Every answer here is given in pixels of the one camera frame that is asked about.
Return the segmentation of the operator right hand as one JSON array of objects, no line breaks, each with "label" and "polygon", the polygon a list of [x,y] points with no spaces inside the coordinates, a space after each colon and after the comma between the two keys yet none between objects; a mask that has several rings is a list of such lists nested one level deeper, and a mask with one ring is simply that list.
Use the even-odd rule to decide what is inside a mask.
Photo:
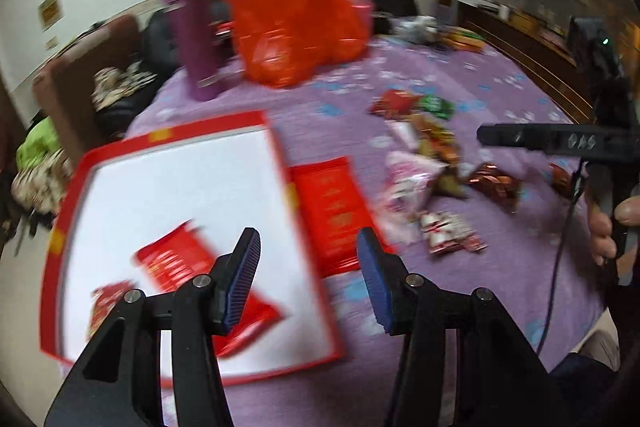
[{"label": "operator right hand", "polygon": [[[604,265],[606,260],[616,256],[616,245],[612,239],[612,219],[603,212],[596,199],[588,190],[585,196],[588,207],[588,229],[590,233],[590,254],[596,265]],[[614,218],[628,228],[637,228],[640,218],[640,198],[632,196],[624,200],[614,210]]]}]

